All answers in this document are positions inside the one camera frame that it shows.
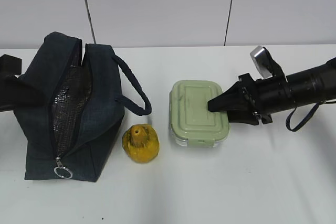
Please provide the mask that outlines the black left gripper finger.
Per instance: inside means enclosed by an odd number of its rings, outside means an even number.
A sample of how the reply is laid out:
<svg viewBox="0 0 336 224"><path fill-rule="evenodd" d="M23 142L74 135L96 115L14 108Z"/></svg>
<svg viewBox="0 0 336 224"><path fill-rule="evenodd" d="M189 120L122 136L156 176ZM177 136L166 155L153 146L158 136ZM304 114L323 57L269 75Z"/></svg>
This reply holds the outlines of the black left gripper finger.
<svg viewBox="0 0 336 224"><path fill-rule="evenodd" d="M45 96L15 76L1 76L1 112L34 108L45 104Z"/></svg>
<svg viewBox="0 0 336 224"><path fill-rule="evenodd" d="M1 77L19 76L22 74L22 60L4 54L1 56Z"/></svg>

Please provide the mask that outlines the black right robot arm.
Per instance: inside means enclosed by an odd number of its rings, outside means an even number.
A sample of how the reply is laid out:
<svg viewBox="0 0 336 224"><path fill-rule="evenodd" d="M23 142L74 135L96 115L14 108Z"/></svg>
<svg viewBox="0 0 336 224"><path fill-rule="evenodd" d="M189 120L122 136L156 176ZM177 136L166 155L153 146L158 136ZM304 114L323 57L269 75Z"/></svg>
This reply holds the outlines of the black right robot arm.
<svg viewBox="0 0 336 224"><path fill-rule="evenodd" d="M314 104L293 128L299 130L320 105L335 102L335 59L325 64L285 76L254 80L240 75L226 92L207 103L210 112L226 112L230 123L258 125L272 122L272 114Z"/></svg>

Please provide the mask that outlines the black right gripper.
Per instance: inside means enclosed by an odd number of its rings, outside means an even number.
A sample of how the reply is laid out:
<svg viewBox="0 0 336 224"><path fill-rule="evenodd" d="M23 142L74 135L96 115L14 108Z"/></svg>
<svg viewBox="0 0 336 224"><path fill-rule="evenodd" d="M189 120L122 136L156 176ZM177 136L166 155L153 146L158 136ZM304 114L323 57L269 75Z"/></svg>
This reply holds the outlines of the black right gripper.
<svg viewBox="0 0 336 224"><path fill-rule="evenodd" d="M227 91L207 103L209 111L227 111L229 123L272 122L273 113L289 109L289 85L284 74L253 80L246 73Z"/></svg>

